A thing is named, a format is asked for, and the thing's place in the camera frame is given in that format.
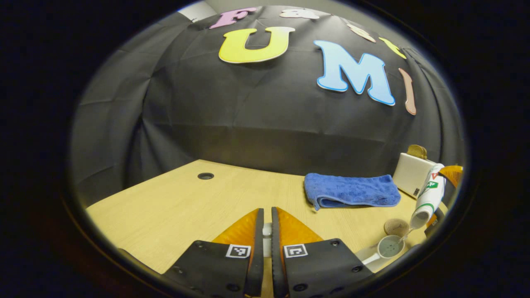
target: blue letter m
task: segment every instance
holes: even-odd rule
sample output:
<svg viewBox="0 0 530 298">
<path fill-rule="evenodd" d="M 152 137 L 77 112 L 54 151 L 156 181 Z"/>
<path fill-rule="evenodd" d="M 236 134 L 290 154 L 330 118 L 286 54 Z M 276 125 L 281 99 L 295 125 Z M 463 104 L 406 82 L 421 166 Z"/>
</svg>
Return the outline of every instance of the blue letter m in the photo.
<svg viewBox="0 0 530 298">
<path fill-rule="evenodd" d="M 342 69 L 357 94 L 364 91 L 368 77 L 370 77 L 372 87 L 368 90 L 368 95 L 380 103 L 395 105 L 395 99 L 390 94 L 386 79 L 385 63 L 381 59 L 370 54 L 363 54 L 357 63 L 342 46 L 334 42 L 315 40 L 314 43 L 322 49 L 324 55 L 324 76 L 316 80 L 320 87 L 340 92 L 346 91 L 348 83 L 342 80 L 340 72 Z"/>
</svg>

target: folded towel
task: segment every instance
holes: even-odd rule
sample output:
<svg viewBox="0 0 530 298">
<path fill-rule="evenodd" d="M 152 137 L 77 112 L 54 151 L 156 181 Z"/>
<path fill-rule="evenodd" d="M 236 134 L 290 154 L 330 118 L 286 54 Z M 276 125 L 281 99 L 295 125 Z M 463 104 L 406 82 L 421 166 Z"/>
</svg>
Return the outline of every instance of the folded towel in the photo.
<svg viewBox="0 0 530 298">
<path fill-rule="evenodd" d="M 393 207 L 401 199 L 390 175 L 373 178 L 350 178 L 310 173 L 304 179 L 307 199 L 318 211 L 320 207 L 349 205 Z"/>
</svg>

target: table surface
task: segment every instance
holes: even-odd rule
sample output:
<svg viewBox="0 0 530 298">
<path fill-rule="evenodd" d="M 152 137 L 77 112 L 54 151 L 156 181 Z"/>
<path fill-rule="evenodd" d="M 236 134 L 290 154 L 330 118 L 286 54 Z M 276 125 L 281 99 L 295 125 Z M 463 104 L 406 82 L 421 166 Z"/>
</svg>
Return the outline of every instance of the table surface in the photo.
<svg viewBox="0 0 530 298">
<path fill-rule="evenodd" d="M 198 179 L 203 172 L 215 176 Z M 387 220 L 408 222 L 416 206 L 415 199 L 400 191 L 401 201 L 395 207 L 316 212 L 305 198 L 303 182 L 304 176 L 196 160 L 103 199 L 86 211 L 111 243 L 162 274 L 194 240 L 213 240 L 256 208 L 264 209 L 267 223 L 271 222 L 271 207 L 280 207 L 323 239 L 340 238 L 357 252 L 386 236 L 383 225 Z M 425 240 L 424 230 L 412 231 L 401 254 Z M 272 297 L 270 260 L 265 259 L 262 297 Z"/>
</svg>

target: white mug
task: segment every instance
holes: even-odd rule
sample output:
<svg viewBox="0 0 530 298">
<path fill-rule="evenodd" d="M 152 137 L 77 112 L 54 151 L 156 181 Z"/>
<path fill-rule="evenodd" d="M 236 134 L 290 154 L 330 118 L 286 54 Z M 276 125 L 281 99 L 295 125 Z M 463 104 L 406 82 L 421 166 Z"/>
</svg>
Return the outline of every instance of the white mug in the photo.
<svg viewBox="0 0 530 298">
<path fill-rule="evenodd" d="M 370 271 L 375 272 L 388 260 L 397 256 L 405 248 L 405 241 L 399 242 L 401 237 L 389 235 L 382 238 L 379 243 L 364 248 L 355 253 Z"/>
</svg>

